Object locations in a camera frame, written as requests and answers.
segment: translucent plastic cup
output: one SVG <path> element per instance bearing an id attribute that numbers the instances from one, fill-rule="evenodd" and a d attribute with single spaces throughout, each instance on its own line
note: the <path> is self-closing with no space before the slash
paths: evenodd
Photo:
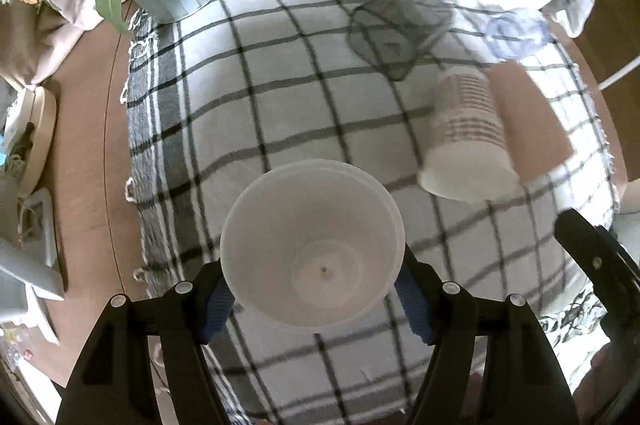
<path id="1" fill-rule="evenodd" d="M 268 172 L 242 193 L 220 248 L 242 306 L 276 327 L 317 333 L 364 315 L 391 290 L 404 226 L 372 176 L 307 160 Z"/>
<path id="2" fill-rule="evenodd" d="M 491 52 L 501 60 L 522 60 L 551 42 L 542 13 L 528 8 L 505 11 L 492 17 L 484 36 Z"/>

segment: white paper cup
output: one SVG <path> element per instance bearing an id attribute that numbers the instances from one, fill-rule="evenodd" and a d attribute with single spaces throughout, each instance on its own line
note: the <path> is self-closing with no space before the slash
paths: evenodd
<path id="1" fill-rule="evenodd" d="M 431 141 L 418 185 L 456 201 L 498 199 L 518 188 L 504 127 L 484 73 L 455 67 L 438 78 Z"/>
<path id="2" fill-rule="evenodd" d="M 404 225 L 385 187 L 330 160 L 261 176 L 231 208 L 220 243 L 240 304 L 302 333 L 364 315 L 391 290 L 403 257 Z"/>

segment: screw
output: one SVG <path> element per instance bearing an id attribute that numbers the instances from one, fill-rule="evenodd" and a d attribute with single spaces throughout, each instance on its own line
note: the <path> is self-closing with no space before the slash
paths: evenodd
<path id="1" fill-rule="evenodd" d="M 193 284 L 191 284 L 188 280 L 183 280 L 178 282 L 175 285 L 175 292 L 178 295 L 184 295 L 185 293 L 189 293 L 193 289 Z"/>
<path id="2" fill-rule="evenodd" d="M 520 295 L 519 293 L 514 293 L 513 295 L 511 295 L 509 297 L 509 300 L 511 301 L 511 304 L 513 304 L 514 306 L 517 306 L 519 308 L 523 307 L 524 304 L 527 303 L 525 298 L 522 295 Z"/>
<path id="3" fill-rule="evenodd" d="M 449 295 L 457 295 L 460 293 L 460 286 L 458 286 L 455 282 L 446 282 L 442 285 L 442 289 L 444 293 L 448 293 Z"/>
<path id="4" fill-rule="evenodd" d="M 124 303 L 127 301 L 127 297 L 124 295 L 116 295 L 111 298 L 111 306 L 114 308 L 119 308 L 120 306 L 124 306 Z"/>

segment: plaid tablecloth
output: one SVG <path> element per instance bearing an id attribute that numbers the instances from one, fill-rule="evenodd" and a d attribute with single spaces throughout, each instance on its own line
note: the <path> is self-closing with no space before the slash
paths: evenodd
<path id="1" fill-rule="evenodd" d="M 443 0 L 452 29 L 404 81 L 390 82 L 346 42 L 363 1 L 213 0 L 170 25 L 135 17 L 127 110 L 150 293 L 217 257 L 226 214 L 262 173 L 330 158 L 388 188 L 407 242 L 443 279 L 476 296 L 523 293 L 541 312 L 572 298 L 581 277 L 553 239 L 556 215 L 574 206 L 609 226 L 616 204 L 606 138 L 577 66 L 557 41 L 522 61 L 570 135 L 576 152 L 564 166 L 499 202 L 437 198 L 415 180 L 429 85 L 449 66 L 495 62 L 481 31 L 499 2 Z M 238 307 L 209 358 L 233 421 L 309 425 L 409 407 L 430 354 L 391 293 L 356 324 L 322 335 L 278 331 Z"/>

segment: blue gripper pad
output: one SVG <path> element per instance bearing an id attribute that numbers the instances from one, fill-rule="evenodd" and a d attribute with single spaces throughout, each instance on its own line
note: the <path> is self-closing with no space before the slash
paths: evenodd
<path id="1" fill-rule="evenodd" d="M 203 344 L 209 344 L 213 337 L 225 328 L 234 302 L 236 299 L 226 285 L 225 279 L 221 277 L 207 301 L 207 322 L 199 333 Z"/>
<path id="2" fill-rule="evenodd" d="M 402 309 L 409 320 L 409 327 L 425 344 L 433 344 L 434 332 L 430 324 L 430 307 L 414 275 L 404 264 L 396 279 L 396 292 Z"/>

